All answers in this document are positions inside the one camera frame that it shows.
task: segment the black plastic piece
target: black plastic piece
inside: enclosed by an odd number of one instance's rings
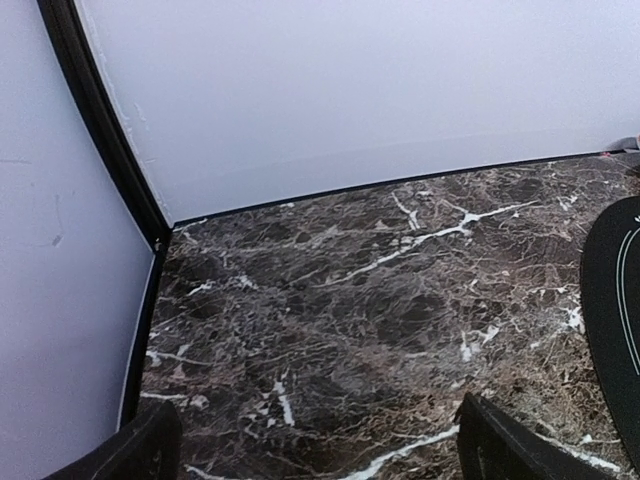
[[[162,268],[164,267],[165,259],[166,253],[162,251],[156,254],[156,257],[153,260],[153,267],[151,268],[151,274],[149,275],[149,281],[147,283],[147,290],[144,294],[142,309],[140,310],[138,329],[136,330],[136,338],[133,342],[133,350],[131,352],[131,360],[129,362],[129,369],[127,372],[127,380],[120,414],[120,427],[124,427],[132,421],[138,411],[140,388],[142,385],[142,373],[144,371],[144,361],[147,354],[149,332],[151,331],[153,310],[156,306],[158,288],[160,287],[160,278],[162,277]]]
[[[458,415],[465,480],[612,480],[545,442],[485,398],[467,393]]]
[[[171,229],[111,105],[73,0],[38,0],[42,18],[71,94],[93,142],[131,215],[154,251]]]
[[[182,425],[171,402],[156,404],[77,462],[44,480],[175,480]]]
[[[605,400],[640,468],[640,197],[597,218],[584,245],[582,315]]]

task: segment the white panel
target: white panel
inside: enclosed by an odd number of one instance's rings
[[[0,15],[0,477],[117,430],[152,254],[69,93],[35,1]]]
[[[173,220],[640,130],[635,0],[77,0]]]

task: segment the marble floor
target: marble floor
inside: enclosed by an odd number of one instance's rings
[[[459,479],[465,392],[638,478],[589,356],[580,249],[640,155],[367,188],[175,232],[143,402],[184,479]]]

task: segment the white marble vein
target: white marble vein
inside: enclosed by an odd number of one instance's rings
[[[574,308],[563,308],[562,310],[569,315],[569,319],[567,320],[566,325],[569,328],[573,330],[577,330],[582,335],[584,335],[585,333],[584,319],[582,318],[580,306],[577,306]]]
[[[161,395],[159,393],[148,393],[148,392],[140,392],[141,398],[152,398],[154,400],[186,400],[188,397],[186,395],[175,394],[175,395]]]
[[[351,475],[348,475],[341,480],[369,480],[376,475],[380,469],[387,463],[389,460],[393,460],[397,457],[406,457],[416,448],[424,447],[426,445],[431,445],[433,443],[438,443],[443,440],[447,440],[453,436],[455,436],[460,431],[460,427],[458,425],[454,425],[449,430],[445,430],[444,432],[440,432],[437,435],[427,436],[424,435],[419,437],[415,442],[406,445],[398,450],[394,450],[389,453],[385,453],[384,455],[379,456],[374,459],[369,466],[365,470],[361,470],[359,472],[354,472]]]
[[[213,363],[198,362],[197,360],[191,360],[189,358],[181,357],[179,355],[174,355],[172,353],[156,352],[155,350],[147,350],[147,357],[151,358],[152,367],[159,366],[162,363],[160,362],[161,358],[169,358],[171,360],[176,360],[178,362],[183,362],[183,363],[189,363],[191,365],[203,365],[206,367],[213,365]]]
[[[178,348],[177,356],[182,357],[185,353],[187,353],[187,350],[189,350],[190,347],[191,347],[190,343],[185,343],[184,345],[180,345],[180,348]]]
[[[208,290],[211,290],[212,288],[213,288],[213,282],[211,280],[207,280],[202,285],[194,288],[189,293],[187,293],[187,297],[190,297],[191,295],[195,295],[198,292],[206,292]]]
[[[573,447],[567,446],[564,443],[559,442],[555,438],[545,437],[544,435],[540,435],[540,434],[538,434],[538,437],[540,437],[541,439],[549,442],[551,445],[554,445],[554,446],[564,450],[565,452],[567,452],[568,454],[574,456],[575,458],[577,458],[579,460],[582,460],[583,462],[588,463],[589,465],[591,465],[593,467],[606,468],[607,470],[611,470],[611,471],[613,471],[615,473],[620,473],[620,471],[622,470],[615,463],[608,462],[607,460],[604,460],[604,459],[602,459],[600,457],[596,457],[595,455],[591,455],[590,453],[580,452],[580,451],[576,450]]]
[[[187,473],[193,473],[204,480],[236,480],[233,478],[219,477],[218,475],[211,475],[205,472],[204,470],[200,470],[199,468],[194,467],[193,465],[185,465],[184,468],[187,471]]]
[[[392,193],[391,196],[393,197],[393,200],[396,202],[396,205],[398,206],[400,211],[402,213],[404,213],[405,215],[409,216],[409,227],[411,228],[411,230],[419,230],[420,229],[420,224],[418,223],[418,211],[417,210],[409,210],[407,207],[405,207],[402,204],[402,202],[400,202],[400,200],[398,200],[398,197],[396,197],[395,193]]]
[[[421,358],[430,355],[432,352],[406,353],[404,358]]]
[[[189,405],[199,408],[200,410],[207,408],[209,399],[204,395],[194,395],[189,401]]]
[[[571,207],[571,205],[576,203],[576,200],[578,200],[577,195],[571,195],[570,197],[557,197],[557,198],[558,198],[558,203],[560,204],[560,207],[565,212],[569,211],[569,208]]]
[[[473,356],[473,354],[480,352],[480,350],[482,350],[482,346],[493,340],[499,332],[500,328],[493,325],[489,325],[487,327],[487,333],[484,333],[480,330],[460,332],[462,335],[462,344],[460,345],[460,354],[462,355],[462,361],[465,363],[471,361],[471,357]],[[479,341],[467,343],[467,335],[470,334],[476,335],[476,338],[478,339],[482,339],[482,343],[480,343]]]
[[[582,440],[580,440],[580,443],[578,445],[586,445],[587,443],[604,443],[604,444],[614,444],[614,443],[620,443],[620,439],[617,440],[594,440],[593,437],[591,436],[591,434],[587,433],[584,437],[582,437]]]
[[[293,418],[293,410],[291,409],[291,403],[289,403],[289,399],[287,398],[283,383],[283,380],[286,378],[286,376],[287,373],[285,372],[280,380],[276,380],[274,382],[273,391],[278,394],[278,401],[280,402],[280,406],[282,406],[284,423],[293,427],[295,426],[296,421]]]
[[[187,224],[187,225],[183,225],[182,227],[174,228],[174,229],[173,229],[173,232],[174,232],[174,233],[176,233],[176,232],[182,232],[183,230],[187,230],[188,228],[191,228],[191,227],[193,227],[193,226],[195,226],[195,225],[202,225],[203,223],[206,223],[206,221],[207,221],[207,220],[208,220],[208,219],[207,219],[207,218],[205,218],[205,219],[200,220],[200,221],[198,221],[198,222],[193,222],[193,223],[189,223],[189,224]]]
[[[509,212],[511,210],[517,210],[519,208],[523,208],[523,207],[528,207],[530,205],[533,205],[534,202],[528,202],[528,203],[522,203],[522,204],[516,204],[516,205],[509,205],[507,207],[500,207],[497,208],[495,210],[492,210],[490,212],[486,212],[486,213],[471,213],[461,207],[454,207],[457,210],[460,210],[461,212],[464,213],[464,218],[460,221],[460,223],[458,223],[458,225],[454,226],[454,227],[449,227],[449,228],[444,228],[442,230],[438,230],[437,232],[433,232],[433,233],[427,233],[425,235],[420,235],[418,237],[405,237],[411,240],[410,243],[406,243],[403,246],[401,246],[398,250],[390,253],[389,255],[386,255],[384,257],[380,257],[379,259],[377,259],[376,261],[370,263],[369,265],[366,265],[364,267],[358,268],[357,270],[354,270],[353,272],[348,273],[347,275],[345,275],[342,278],[338,278],[335,280],[327,280],[325,282],[326,286],[329,285],[335,285],[338,283],[342,283],[342,282],[346,282],[347,280],[351,280],[353,277],[355,277],[356,275],[360,275],[361,273],[366,273],[369,272],[371,270],[374,270],[376,268],[378,268],[380,265],[383,265],[391,260],[394,260],[412,250],[415,250],[416,248],[418,248],[420,245],[422,245],[424,242],[426,242],[427,240],[431,239],[431,238],[438,238],[438,237],[445,237],[448,235],[451,235],[453,233],[462,233],[462,234],[469,234],[470,231],[467,230],[465,227],[467,227],[469,224],[471,223],[475,223],[475,222],[479,222],[480,220],[482,220],[483,218],[488,218],[488,217],[493,217],[495,215],[499,215],[501,213],[504,212]]]
[[[247,288],[250,288],[251,290],[258,290],[258,286],[256,285],[256,283],[246,275],[240,275],[238,277],[235,277],[235,281],[238,282],[238,284],[240,285],[240,288],[247,287]]]

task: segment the gray wall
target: gray wall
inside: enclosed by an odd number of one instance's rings
[[[636,0],[76,2],[175,221],[640,131]]]
[[[35,1],[0,15],[0,477],[117,430],[152,255],[78,114]]]

